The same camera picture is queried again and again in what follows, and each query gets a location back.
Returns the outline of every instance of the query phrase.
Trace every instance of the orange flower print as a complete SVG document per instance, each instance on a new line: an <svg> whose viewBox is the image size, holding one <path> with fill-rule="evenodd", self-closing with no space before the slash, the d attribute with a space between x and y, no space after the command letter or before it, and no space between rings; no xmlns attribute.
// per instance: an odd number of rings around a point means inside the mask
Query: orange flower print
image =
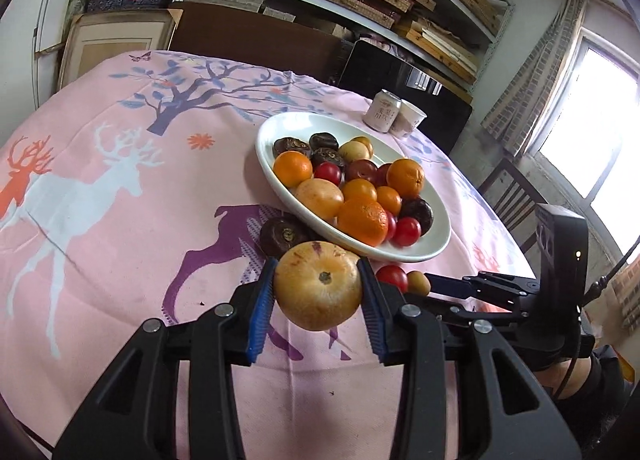
<svg viewBox="0 0 640 460"><path fill-rule="evenodd" d="M478 270L484 270L486 272L500 272L500 265L498 261L493 257L487 255L480 247L474 244L473 257L476 259L476 266Z"/></svg>
<svg viewBox="0 0 640 460"><path fill-rule="evenodd" d="M187 139L192 150L208 150L214 142L215 140L209 133L195 133Z"/></svg>

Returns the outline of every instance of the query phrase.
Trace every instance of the window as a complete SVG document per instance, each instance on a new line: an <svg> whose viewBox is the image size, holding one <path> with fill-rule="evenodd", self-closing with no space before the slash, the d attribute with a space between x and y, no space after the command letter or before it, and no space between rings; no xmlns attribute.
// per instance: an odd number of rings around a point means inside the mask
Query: window
<svg viewBox="0 0 640 460"><path fill-rule="evenodd" d="M552 120L538 137L542 160L621 253L640 234L639 98L638 72L583 39Z"/></svg>

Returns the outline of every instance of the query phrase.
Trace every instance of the window frame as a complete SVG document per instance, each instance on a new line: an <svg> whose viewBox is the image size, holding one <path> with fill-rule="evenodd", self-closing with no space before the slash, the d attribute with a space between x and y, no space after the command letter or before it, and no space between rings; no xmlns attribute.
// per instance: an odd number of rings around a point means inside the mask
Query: window frame
<svg viewBox="0 0 640 460"><path fill-rule="evenodd" d="M573 184L571 184L571 182L569 182L558 168L554 166L554 164L540 151L546 141L546 138L553 130L556 121L562 113L564 104L569 96L569 90L579 75L579 72L576 72L576 69L580 68L588 50L597 52L601 56L614 62L617 66L620 66L620 68L624 69L632 76L635 76L636 100L640 102L640 65L631 59L626 53L622 52L615 45L606 41L598 34L582 28L564 81L560 85L561 87L558 94L550 102L546 119L543 121L543 124L534 136L532 143L527 148L526 156L531 158L541 171L546 174L548 179L559 187L561 193L569 200L569 202L582 212L584 217L587 218L588 222L592 225L596 234L602 240L602 243L609 253L614 259L619 260L628 249L620 249L606 225L602 220L600 220L600 217L591 207L591 203L596 198L596 195L602 188L602 185L620 156L622 141L612 152L609 163L605 166L605 169L596 180L586 198L577 191Z"/></svg>

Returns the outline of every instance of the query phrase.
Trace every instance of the beverage can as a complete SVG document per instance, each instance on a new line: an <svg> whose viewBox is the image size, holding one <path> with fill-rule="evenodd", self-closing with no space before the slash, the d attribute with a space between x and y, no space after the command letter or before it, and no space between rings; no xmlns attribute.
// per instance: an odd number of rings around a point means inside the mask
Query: beverage can
<svg viewBox="0 0 640 460"><path fill-rule="evenodd" d="M377 132L386 133L398 116L400 104L399 97L386 90L380 90L373 98L373 102L362 120Z"/></svg>

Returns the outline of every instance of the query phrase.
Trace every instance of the white oval plate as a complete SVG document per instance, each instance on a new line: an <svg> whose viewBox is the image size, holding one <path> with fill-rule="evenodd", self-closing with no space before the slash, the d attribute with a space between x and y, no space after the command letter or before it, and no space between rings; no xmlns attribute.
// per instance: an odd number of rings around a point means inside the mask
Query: white oval plate
<svg viewBox="0 0 640 460"><path fill-rule="evenodd" d="M306 112L288 112L270 117L258 131L258 137L255 141L255 151L258 154L258 160L269 184L292 214L296 215L318 234L324 236L334 244L344 246L354 250L361 256L369 256L374 260L418 263L434 258L444 250L451 236L449 215L440 196L438 196L436 190L427 180L424 182L424 188L420 196L424 198L431 206L431 209L433 209L433 226L410 247L396 247L388 242L377 247L368 246L340 232L303 206L296 197L282 185L275 173L271 170L275 160L273 157L273 143L284 136L293 136L300 140L308 141L311 135L320 132L331 133L338 139L339 144L344 144L356 136L368 136L376 153L372 161L377 166L381 166L387 162L393 162L398 158L403 158L402 155L392 150L384 142L341 120Z"/></svg>

